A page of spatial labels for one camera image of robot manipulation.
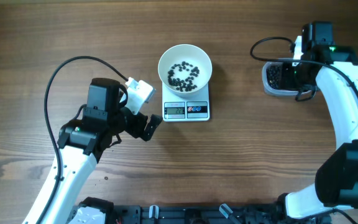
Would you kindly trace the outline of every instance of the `scale control panel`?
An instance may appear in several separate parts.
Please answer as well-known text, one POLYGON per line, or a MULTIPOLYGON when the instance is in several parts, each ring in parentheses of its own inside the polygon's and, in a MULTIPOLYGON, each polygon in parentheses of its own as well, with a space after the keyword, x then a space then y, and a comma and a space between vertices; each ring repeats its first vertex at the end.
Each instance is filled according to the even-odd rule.
POLYGON ((164 121, 207 121, 209 108, 206 101, 164 103, 164 121))

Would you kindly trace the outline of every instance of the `white bowl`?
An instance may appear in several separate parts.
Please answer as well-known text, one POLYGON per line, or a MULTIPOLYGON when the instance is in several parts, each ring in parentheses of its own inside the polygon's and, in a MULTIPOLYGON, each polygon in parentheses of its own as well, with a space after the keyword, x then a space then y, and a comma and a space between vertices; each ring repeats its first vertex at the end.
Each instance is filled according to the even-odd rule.
POLYGON ((180 44, 171 47, 161 56, 160 62, 158 63, 158 75, 160 75, 162 83, 174 94, 186 97, 197 93, 198 90, 208 84, 212 75, 212 62, 201 48, 190 44, 180 44), (172 69, 171 67, 175 64, 181 65, 183 61, 188 62, 193 65, 193 67, 186 66, 186 68, 190 69, 188 72, 186 70, 179 72, 179 67, 175 67, 175 69, 173 69, 175 74, 172 78, 185 80, 190 76, 191 69, 198 67, 200 71, 198 77, 194 77, 194 80, 192 80, 193 84, 197 85, 197 88, 188 92, 176 90, 176 86, 171 86, 168 83, 168 72, 172 69))

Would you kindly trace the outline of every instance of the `plastic container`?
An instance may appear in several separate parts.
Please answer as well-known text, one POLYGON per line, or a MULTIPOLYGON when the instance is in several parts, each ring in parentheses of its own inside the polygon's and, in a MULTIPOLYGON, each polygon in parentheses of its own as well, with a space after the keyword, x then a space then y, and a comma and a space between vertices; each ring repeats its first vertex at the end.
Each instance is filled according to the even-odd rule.
POLYGON ((265 93, 272 96, 296 96, 298 91, 291 90, 276 90, 272 88, 267 81, 267 68, 271 65, 282 65, 282 62, 266 62, 264 67, 262 68, 262 82, 264 83, 265 93))
POLYGON ((212 62, 201 48, 190 44, 180 44, 171 47, 161 56, 158 63, 158 75, 163 85, 167 86, 174 94, 181 97, 191 96, 208 84, 212 75, 212 62), (193 84, 197 85, 197 88, 188 92, 176 90, 176 86, 171 86, 168 83, 168 71, 172 69, 171 67, 174 64, 181 64, 183 61, 188 62, 193 67, 186 66, 190 71, 183 70, 182 72, 179 72, 178 68, 175 68, 175 74, 172 78, 185 80, 190 76, 191 69, 198 67, 200 71, 198 77, 194 77, 194 80, 192 80, 193 84))

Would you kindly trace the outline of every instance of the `wooden surface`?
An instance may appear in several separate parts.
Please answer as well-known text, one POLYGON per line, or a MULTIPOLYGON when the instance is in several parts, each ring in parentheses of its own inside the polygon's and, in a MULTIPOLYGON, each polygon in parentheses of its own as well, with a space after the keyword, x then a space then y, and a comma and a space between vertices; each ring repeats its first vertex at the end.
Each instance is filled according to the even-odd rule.
MULTIPOLYGON (((163 123, 150 142, 122 134, 122 144, 104 152, 77 202, 88 196, 117 205, 272 202, 310 185, 335 149, 324 98, 318 93, 313 101, 296 103, 267 96, 263 63, 252 60, 249 49, 268 36, 295 39, 313 20, 332 21, 336 42, 353 46, 358 55, 358 1, 0 6, 0 223, 22 221, 47 176, 53 147, 44 121, 44 91, 55 68, 77 55, 102 58, 127 77, 156 87, 144 114, 161 113, 157 64, 169 47, 201 47, 214 71, 210 121, 163 123)), ((257 51, 288 56, 283 42, 257 51)), ((122 81, 87 60, 58 74, 49 103, 55 135, 86 102, 94 77, 122 81)), ((351 214, 358 221, 358 211, 351 214)))

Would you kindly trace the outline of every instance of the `digital scale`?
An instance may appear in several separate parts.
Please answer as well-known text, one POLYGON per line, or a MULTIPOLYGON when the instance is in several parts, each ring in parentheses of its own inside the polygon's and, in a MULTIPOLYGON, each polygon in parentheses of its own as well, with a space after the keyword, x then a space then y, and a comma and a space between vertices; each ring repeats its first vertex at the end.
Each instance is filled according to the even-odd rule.
POLYGON ((186 97, 174 94, 162 84, 162 114, 166 122, 209 120, 208 84, 186 97))

